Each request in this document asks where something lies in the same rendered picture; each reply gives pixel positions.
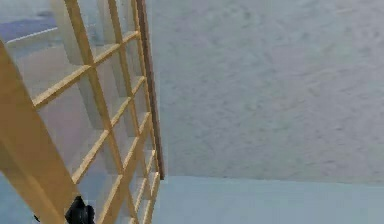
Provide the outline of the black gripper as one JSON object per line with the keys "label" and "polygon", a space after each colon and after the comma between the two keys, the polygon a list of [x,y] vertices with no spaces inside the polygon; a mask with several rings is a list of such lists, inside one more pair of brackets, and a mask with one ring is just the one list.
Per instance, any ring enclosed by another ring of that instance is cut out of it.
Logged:
{"label": "black gripper", "polygon": [[68,224],[95,224],[95,210],[91,205],[86,205],[81,196],[76,196],[65,213]]}

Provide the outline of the yellow wooden shelf unit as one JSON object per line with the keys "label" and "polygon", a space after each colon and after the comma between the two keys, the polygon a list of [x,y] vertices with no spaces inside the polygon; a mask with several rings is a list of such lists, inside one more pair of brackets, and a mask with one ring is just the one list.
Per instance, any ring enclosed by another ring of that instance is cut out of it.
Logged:
{"label": "yellow wooden shelf unit", "polygon": [[0,0],[0,224],[153,224],[144,0]]}

